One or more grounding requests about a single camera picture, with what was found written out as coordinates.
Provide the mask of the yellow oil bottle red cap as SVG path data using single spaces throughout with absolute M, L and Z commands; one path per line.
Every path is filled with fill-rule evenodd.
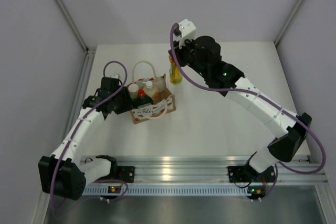
M 170 61 L 170 82 L 174 85 L 178 85 L 182 82 L 183 76 L 180 73 L 171 53 L 169 53 Z

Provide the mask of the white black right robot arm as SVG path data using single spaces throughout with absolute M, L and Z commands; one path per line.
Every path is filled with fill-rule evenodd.
M 210 36 L 176 41 L 170 38 L 170 56 L 179 68 L 188 66 L 205 81 L 194 86 L 218 92 L 237 103 L 273 134 L 273 140 L 255 151 L 244 165 L 249 180 L 257 180 L 277 163 L 289 163 L 306 139 L 312 118 L 303 113 L 287 111 L 263 94 L 245 74 L 234 65 L 224 62 L 221 46 Z

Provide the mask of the cream pump lotion bottle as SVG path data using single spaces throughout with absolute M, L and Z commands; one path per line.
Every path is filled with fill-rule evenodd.
M 152 81 L 146 81 L 146 82 L 143 82 L 145 84 L 143 90 L 145 92 L 146 95 L 148 95 L 154 104 L 157 104 L 160 102 L 160 93 L 159 93 L 159 89 L 157 86 L 155 86 L 153 84 Z

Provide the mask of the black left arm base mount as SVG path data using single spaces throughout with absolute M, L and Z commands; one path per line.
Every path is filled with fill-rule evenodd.
M 117 171 L 117 179 L 126 183 L 134 183 L 135 167 L 134 166 L 119 166 Z

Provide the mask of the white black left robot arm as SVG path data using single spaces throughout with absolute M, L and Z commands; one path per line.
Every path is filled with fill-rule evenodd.
M 85 164 L 81 163 L 81 158 L 108 115 L 128 112 L 132 108 L 132 100 L 119 75 L 103 77 L 100 88 L 84 100 L 75 124 L 62 143 L 50 156 L 42 156 L 39 160 L 42 191 L 77 200 L 84 188 L 96 180 L 116 180 L 119 175 L 116 158 L 101 154 Z

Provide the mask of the burlap canvas bag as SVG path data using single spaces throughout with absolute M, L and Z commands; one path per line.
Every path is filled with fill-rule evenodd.
M 152 69 L 152 77 L 151 78 L 142 78 L 136 80 L 134 77 L 135 68 L 132 69 L 131 72 L 131 83 L 136 83 L 139 86 L 139 89 L 143 89 L 145 84 L 143 82 L 152 81 L 155 86 L 158 87 L 160 93 L 160 102 L 157 104 L 152 104 L 148 106 L 143 106 L 142 108 L 135 108 L 133 102 L 133 109 L 130 111 L 132 121 L 134 124 L 139 124 L 141 122 L 145 122 L 148 120 L 155 120 L 163 117 L 167 113 L 173 112 L 176 110 L 175 106 L 175 96 L 171 93 L 171 91 L 166 86 L 166 75 L 158 76 L 155 72 L 154 65 L 150 62 L 142 60 L 135 64 L 138 66 L 141 63 L 145 63 L 149 65 Z

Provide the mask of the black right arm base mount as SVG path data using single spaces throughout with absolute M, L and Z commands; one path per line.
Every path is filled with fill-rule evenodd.
M 272 166 L 258 173 L 249 165 L 228 166 L 228 177 L 231 183 L 272 183 L 275 181 L 276 172 Z

